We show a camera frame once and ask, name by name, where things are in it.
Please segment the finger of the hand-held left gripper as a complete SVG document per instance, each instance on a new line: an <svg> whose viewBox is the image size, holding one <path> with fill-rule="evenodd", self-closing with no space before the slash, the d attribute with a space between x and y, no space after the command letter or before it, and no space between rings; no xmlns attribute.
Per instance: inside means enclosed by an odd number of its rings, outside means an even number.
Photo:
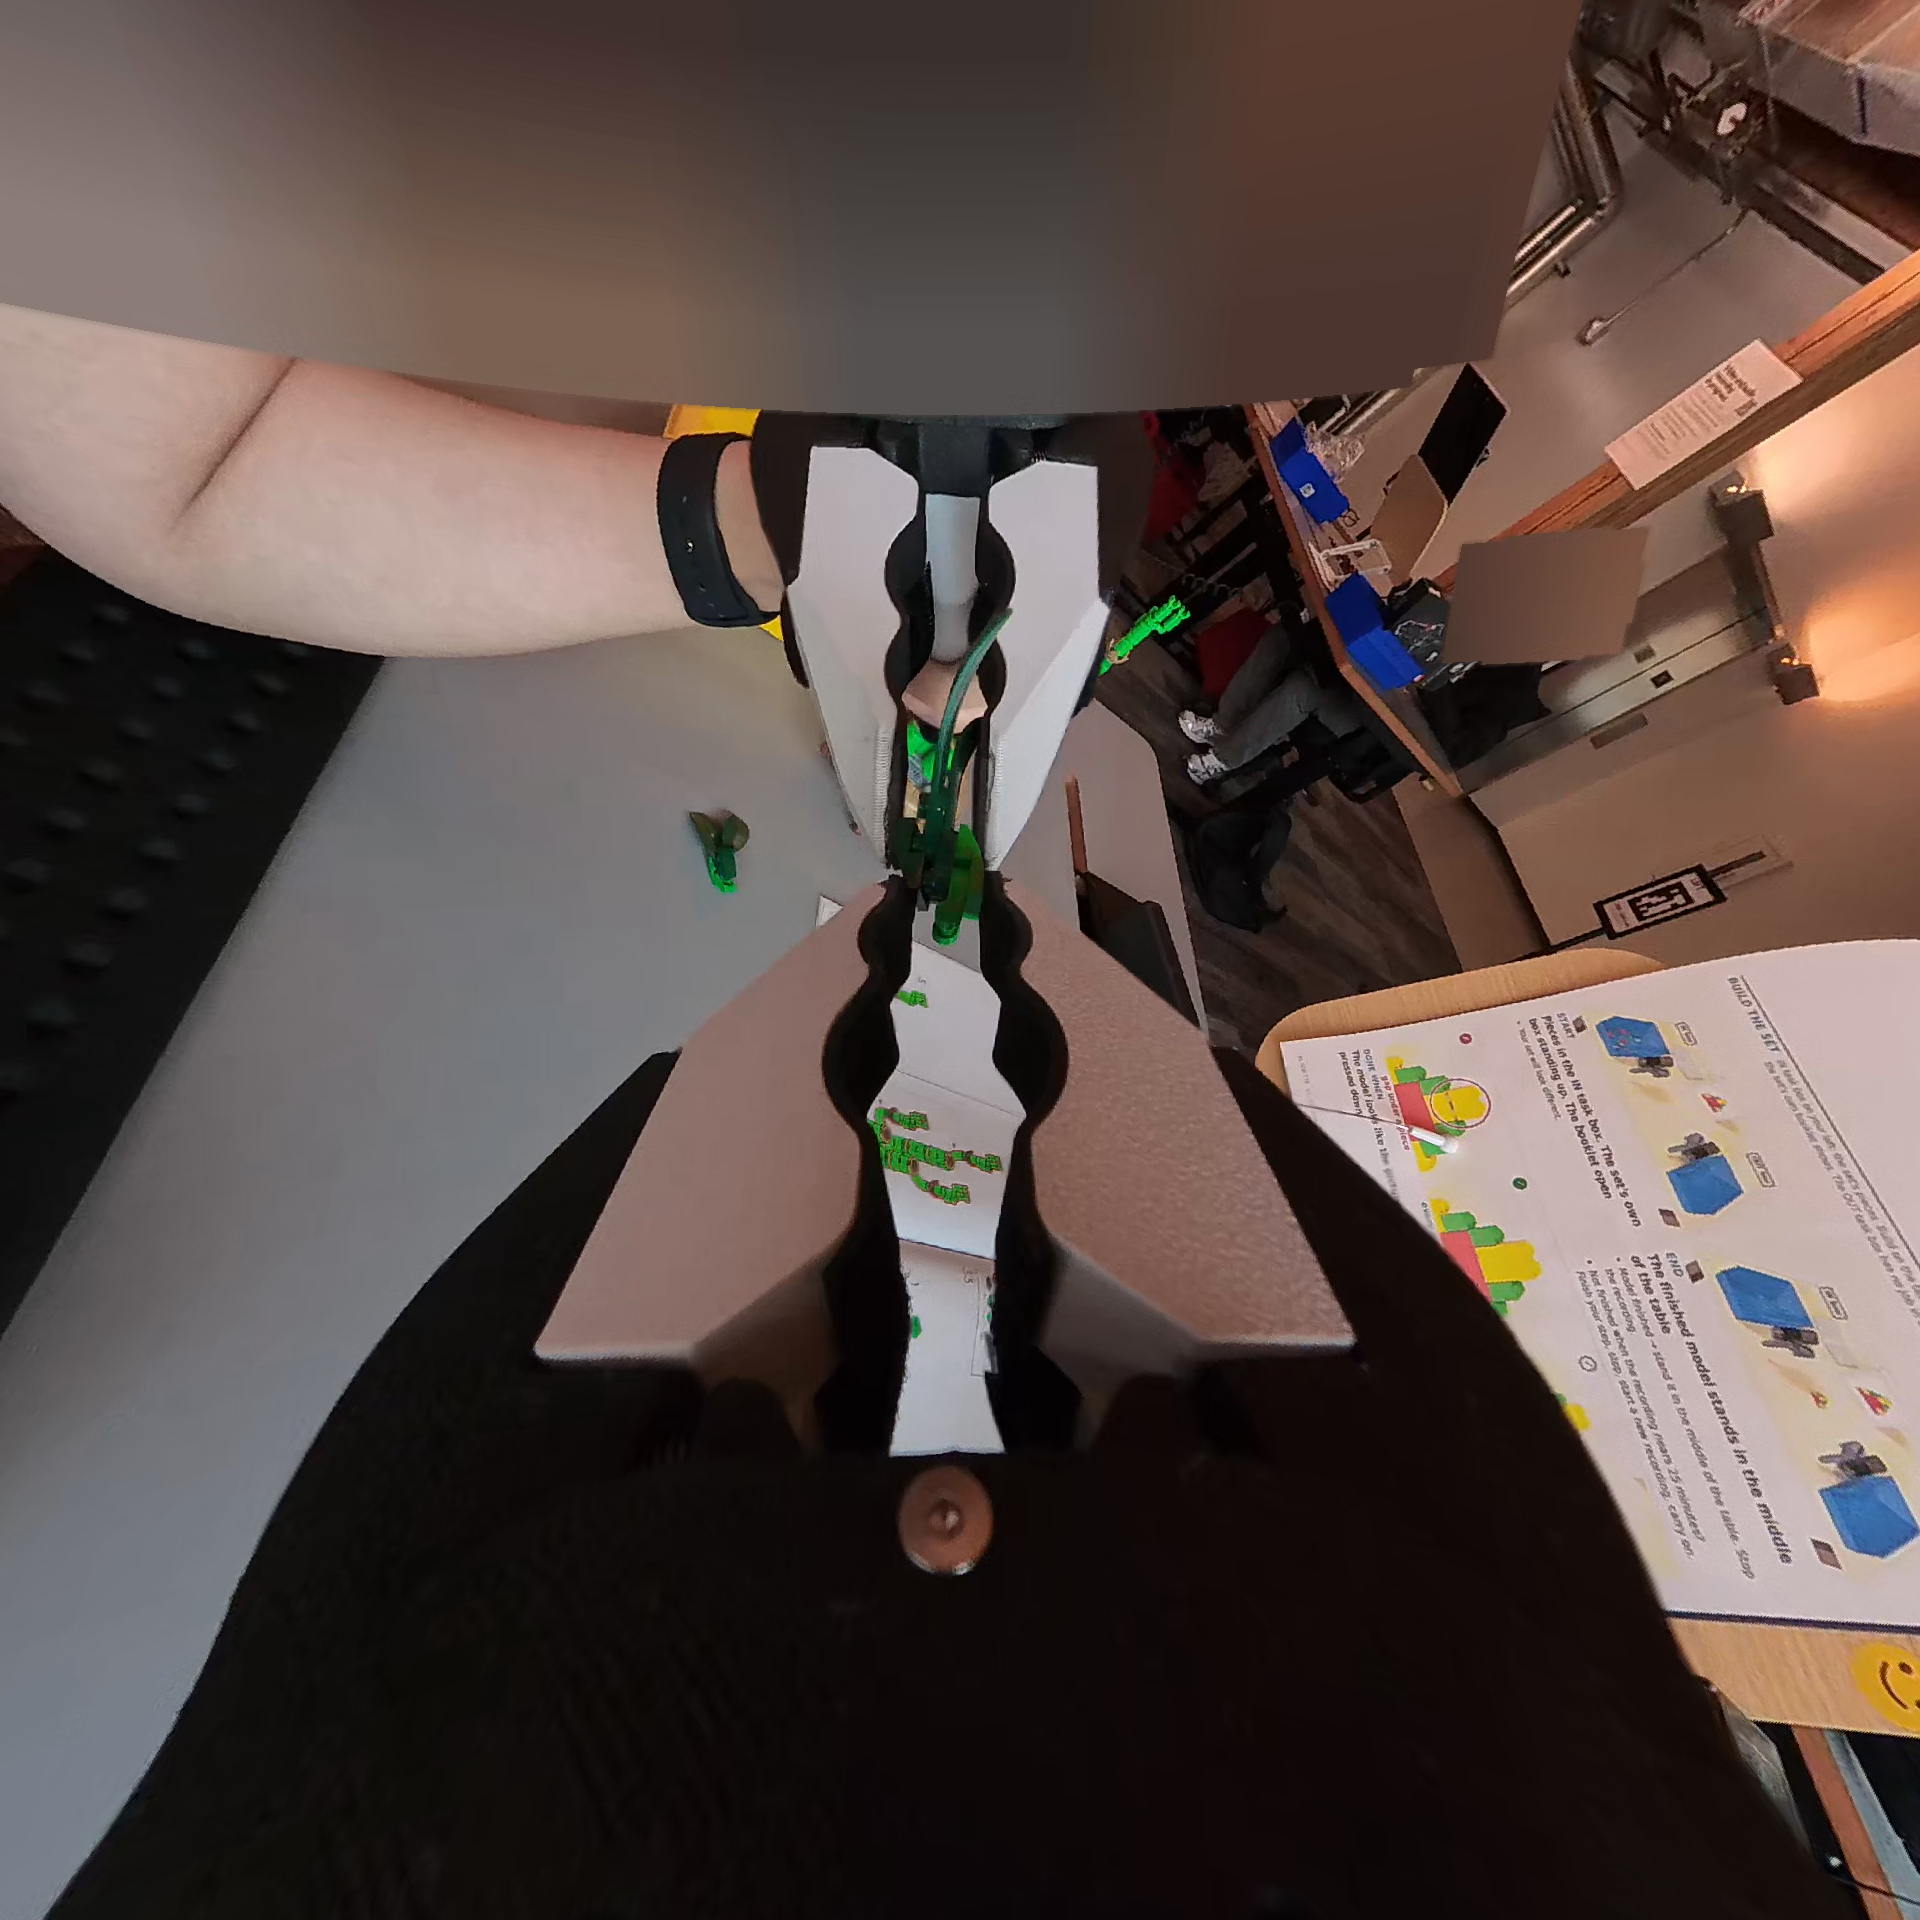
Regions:
<svg viewBox="0 0 1920 1920"><path fill-rule="evenodd" d="M891 654L923 578L923 493L872 449L817 446L792 637L804 658L835 774L878 857L894 853L900 697Z"/></svg>
<svg viewBox="0 0 1920 1920"><path fill-rule="evenodd" d="M1108 631L1099 588L1099 468L1037 464L994 485L985 528L1013 562L997 630L1003 686L988 712L983 824L988 870L1003 866L1043 799Z"/></svg>

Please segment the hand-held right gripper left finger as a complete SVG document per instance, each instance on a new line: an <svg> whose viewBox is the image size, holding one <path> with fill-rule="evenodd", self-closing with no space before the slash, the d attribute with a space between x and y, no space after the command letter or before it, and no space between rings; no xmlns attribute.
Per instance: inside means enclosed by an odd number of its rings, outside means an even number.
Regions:
<svg viewBox="0 0 1920 1920"><path fill-rule="evenodd" d="M549 1366L755 1381L887 1448L911 1313L868 1106L897 1068L914 904L877 885L703 1022L537 1336Z"/></svg>

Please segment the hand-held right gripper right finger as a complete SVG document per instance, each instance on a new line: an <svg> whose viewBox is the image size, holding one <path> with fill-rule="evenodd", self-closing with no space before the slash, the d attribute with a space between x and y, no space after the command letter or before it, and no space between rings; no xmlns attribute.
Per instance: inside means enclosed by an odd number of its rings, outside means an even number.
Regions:
<svg viewBox="0 0 1920 1920"><path fill-rule="evenodd" d="M994 1068L1020 1105L988 1402L1072 1451L1133 1381L1342 1357L1353 1329L1204 1031L1020 885L988 878Z"/></svg>

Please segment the person's left forearm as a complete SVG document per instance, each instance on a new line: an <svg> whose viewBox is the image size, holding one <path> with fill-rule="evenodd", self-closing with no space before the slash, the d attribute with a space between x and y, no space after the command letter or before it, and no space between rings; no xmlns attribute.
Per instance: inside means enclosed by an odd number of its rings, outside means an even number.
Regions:
<svg viewBox="0 0 1920 1920"><path fill-rule="evenodd" d="M3 307L3 508L138 599L363 655L687 630L658 403Z"/></svg>

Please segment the green lego vine piece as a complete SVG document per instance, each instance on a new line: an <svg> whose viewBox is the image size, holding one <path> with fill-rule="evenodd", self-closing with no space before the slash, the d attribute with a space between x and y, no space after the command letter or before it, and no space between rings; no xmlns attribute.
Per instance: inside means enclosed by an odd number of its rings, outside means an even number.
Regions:
<svg viewBox="0 0 1920 1920"><path fill-rule="evenodd" d="M1126 631L1105 642L1099 675L1111 675L1112 669L1127 661L1148 637L1175 636L1191 621L1193 609L1188 605L1188 599L1182 594L1167 594L1157 605L1139 612Z"/></svg>

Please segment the black wristband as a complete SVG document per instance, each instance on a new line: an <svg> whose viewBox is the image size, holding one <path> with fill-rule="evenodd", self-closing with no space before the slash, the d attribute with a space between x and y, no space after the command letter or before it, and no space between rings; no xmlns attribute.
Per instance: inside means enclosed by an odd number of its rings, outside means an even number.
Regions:
<svg viewBox="0 0 1920 1920"><path fill-rule="evenodd" d="M742 434L687 434L666 442L657 477L658 542L672 584L693 624L706 630L765 630L779 621L736 578L718 520L725 450Z"/></svg>

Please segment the blue plastic bin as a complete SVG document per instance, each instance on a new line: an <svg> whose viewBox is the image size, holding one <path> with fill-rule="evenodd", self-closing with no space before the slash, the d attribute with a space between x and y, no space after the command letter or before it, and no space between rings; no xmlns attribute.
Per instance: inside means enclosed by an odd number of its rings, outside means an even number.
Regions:
<svg viewBox="0 0 1920 1920"><path fill-rule="evenodd" d="M1351 517L1353 504L1335 473L1322 461L1310 442L1310 431L1301 418L1288 418L1268 440L1271 464L1285 488L1316 526L1335 526Z"/></svg>
<svg viewBox="0 0 1920 1920"><path fill-rule="evenodd" d="M1326 591L1323 609L1363 677L1380 691L1415 686L1427 664L1384 621L1384 599L1369 577L1353 574Z"/></svg>

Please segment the open laptop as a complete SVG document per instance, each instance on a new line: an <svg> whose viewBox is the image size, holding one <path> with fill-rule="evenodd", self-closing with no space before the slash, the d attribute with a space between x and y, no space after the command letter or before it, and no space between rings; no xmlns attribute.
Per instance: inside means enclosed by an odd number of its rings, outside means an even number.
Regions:
<svg viewBox="0 0 1920 1920"><path fill-rule="evenodd" d="M1380 568L1375 568L1380 584L1405 588L1418 577L1427 547L1485 464L1504 418L1509 403L1498 390L1476 366L1463 366L1423 446L1385 480L1375 510L1372 539L1380 548Z"/></svg>

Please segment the black framed marker tag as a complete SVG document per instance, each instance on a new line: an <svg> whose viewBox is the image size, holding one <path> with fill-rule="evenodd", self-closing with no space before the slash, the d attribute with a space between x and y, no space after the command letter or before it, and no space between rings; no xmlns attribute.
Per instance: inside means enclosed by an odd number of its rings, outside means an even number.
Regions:
<svg viewBox="0 0 1920 1920"><path fill-rule="evenodd" d="M1684 866L1672 876L1660 876L1614 897L1596 899L1596 933L1608 940L1621 940L1635 933L1650 933L1653 927L1667 927L1693 913L1713 910L1725 899L1727 893L1716 870Z"/></svg>

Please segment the white paper sign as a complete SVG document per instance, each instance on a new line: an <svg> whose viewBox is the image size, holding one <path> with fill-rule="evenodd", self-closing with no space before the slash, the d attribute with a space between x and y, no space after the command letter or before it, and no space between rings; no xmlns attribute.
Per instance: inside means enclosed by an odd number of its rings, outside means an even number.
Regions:
<svg viewBox="0 0 1920 1920"><path fill-rule="evenodd" d="M1608 442L1605 458L1630 488L1650 488L1798 384L1771 347L1750 342Z"/></svg>

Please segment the black studded mat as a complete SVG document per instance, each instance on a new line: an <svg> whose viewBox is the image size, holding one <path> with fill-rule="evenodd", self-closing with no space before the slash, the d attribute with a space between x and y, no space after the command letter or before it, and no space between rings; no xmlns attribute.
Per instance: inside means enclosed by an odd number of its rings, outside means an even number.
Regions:
<svg viewBox="0 0 1920 1920"><path fill-rule="evenodd" d="M381 661L3 588L3 1323L270 872Z"/></svg>

